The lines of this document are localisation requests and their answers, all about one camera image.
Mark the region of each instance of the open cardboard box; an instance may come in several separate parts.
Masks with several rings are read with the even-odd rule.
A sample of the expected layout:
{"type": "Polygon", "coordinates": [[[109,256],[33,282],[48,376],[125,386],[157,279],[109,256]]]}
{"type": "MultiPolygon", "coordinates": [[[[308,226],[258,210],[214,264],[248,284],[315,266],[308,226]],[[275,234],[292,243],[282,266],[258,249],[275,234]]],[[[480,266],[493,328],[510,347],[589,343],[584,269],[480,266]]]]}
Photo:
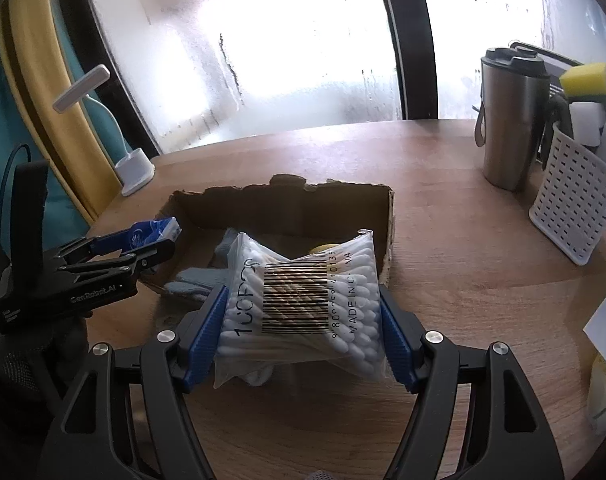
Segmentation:
{"type": "Polygon", "coordinates": [[[159,292],[179,271],[208,267],[228,227],[291,259],[369,229],[379,282],[386,284],[389,277],[394,224],[393,191],[388,186],[337,181],[311,185],[302,177],[278,174],[264,185],[175,191],[156,218],[170,216],[183,229],[176,253],[155,274],[141,276],[159,292]]]}

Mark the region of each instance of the white plastic basket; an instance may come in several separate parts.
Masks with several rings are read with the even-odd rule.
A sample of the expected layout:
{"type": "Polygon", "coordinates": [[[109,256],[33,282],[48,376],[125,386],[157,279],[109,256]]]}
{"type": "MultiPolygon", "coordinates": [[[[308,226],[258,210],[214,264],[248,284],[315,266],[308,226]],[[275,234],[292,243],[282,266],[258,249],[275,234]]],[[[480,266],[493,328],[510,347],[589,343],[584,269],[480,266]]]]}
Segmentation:
{"type": "Polygon", "coordinates": [[[606,163],[556,124],[530,220],[577,265],[587,263],[606,230],[606,163]]]}

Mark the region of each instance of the wood grain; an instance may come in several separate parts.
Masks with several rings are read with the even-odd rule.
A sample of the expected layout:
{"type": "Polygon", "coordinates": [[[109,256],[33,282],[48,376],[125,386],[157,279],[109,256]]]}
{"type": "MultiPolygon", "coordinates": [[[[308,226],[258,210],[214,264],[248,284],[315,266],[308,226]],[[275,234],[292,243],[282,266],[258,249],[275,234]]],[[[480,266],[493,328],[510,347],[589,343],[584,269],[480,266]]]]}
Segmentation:
{"type": "MultiPolygon", "coordinates": [[[[428,329],[455,343],[511,346],[548,416],[571,478],[598,440],[585,418],[595,350],[582,328],[606,296],[606,234],[585,267],[570,262],[528,219],[540,174],[518,195],[491,186],[471,121],[348,124],[232,140],[155,158],[157,174],[118,197],[93,234],[153,216],[176,189],[267,183],[294,173],[387,184],[395,191],[390,289],[428,329]]],[[[135,298],[98,310],[92,342],[141,344],[182,311],[139,285],[135,298]]],[[[440,476],[454,471],[469,388],[461,386],[440,476]]],[[[233,380],[188,398],[219,479],[380,479],[414,398],[388,381],[366,383],[327,363],[278,367],[263,387],[233,380]]]]}

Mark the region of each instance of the plastic bag of cotton swabs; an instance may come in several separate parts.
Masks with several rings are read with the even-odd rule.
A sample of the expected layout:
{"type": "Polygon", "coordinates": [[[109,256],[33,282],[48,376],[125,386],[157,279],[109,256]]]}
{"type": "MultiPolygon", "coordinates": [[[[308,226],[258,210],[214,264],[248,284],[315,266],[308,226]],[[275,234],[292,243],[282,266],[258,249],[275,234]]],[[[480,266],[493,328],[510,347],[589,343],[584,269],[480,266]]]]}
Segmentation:
{"type": "Polygon", "coordinates": [[[215,386],[273,364],[317,360],[383,379],[374,244],[371,231],[359,233],[296,260],[238,235],[228,256],[215,386]]]}

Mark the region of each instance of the sponge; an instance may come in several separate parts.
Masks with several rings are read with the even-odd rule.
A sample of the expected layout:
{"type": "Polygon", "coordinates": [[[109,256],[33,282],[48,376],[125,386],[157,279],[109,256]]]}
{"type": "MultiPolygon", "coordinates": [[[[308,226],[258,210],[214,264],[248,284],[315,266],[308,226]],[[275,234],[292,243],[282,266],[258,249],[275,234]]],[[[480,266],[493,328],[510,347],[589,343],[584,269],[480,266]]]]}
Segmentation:
{"type": "Polygon", "coordinates": [[[573,66],[558,79],[569,102],[606,98],[606,63],[573,66]]]}

